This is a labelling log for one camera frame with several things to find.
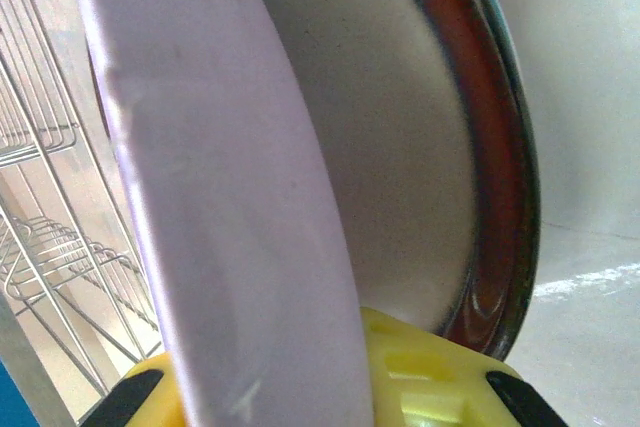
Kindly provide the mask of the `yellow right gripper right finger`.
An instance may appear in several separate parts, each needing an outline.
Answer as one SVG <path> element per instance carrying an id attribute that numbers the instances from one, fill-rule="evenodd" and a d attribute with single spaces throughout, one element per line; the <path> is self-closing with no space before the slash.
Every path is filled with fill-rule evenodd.
<path id="1" fill-rule="evenodd" d="M 568 427 L 507 364 L 371 308 L 361 317 L 375 427 Z"/>

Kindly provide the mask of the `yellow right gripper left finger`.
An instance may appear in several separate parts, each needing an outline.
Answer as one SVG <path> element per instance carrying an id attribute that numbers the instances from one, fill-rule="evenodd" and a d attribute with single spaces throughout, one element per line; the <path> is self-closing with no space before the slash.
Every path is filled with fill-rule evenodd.
<path id="1" fill-rule="evenodd" d="M 169 353 L 132 367 L 79 427 L 188 427 Z"/>

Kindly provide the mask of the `lilac plate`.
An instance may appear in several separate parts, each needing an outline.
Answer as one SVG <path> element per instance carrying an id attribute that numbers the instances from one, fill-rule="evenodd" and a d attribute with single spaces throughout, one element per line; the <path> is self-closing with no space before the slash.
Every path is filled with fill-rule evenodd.
<path id="1" fill-rule="evenodd" d="M 79 0 L 191 427 L 373 427 L 336 202 L 262 0 Z"/>

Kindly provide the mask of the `dark red rimmed plate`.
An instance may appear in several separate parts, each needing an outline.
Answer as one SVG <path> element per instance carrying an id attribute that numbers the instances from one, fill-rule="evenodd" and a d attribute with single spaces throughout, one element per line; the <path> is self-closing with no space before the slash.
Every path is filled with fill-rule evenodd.
<path id="1" fill-rule="evenodd" d="M 504 359 L 532 296 L 537 158 L 497 0 L 264 0 L 360 302 Z"/>

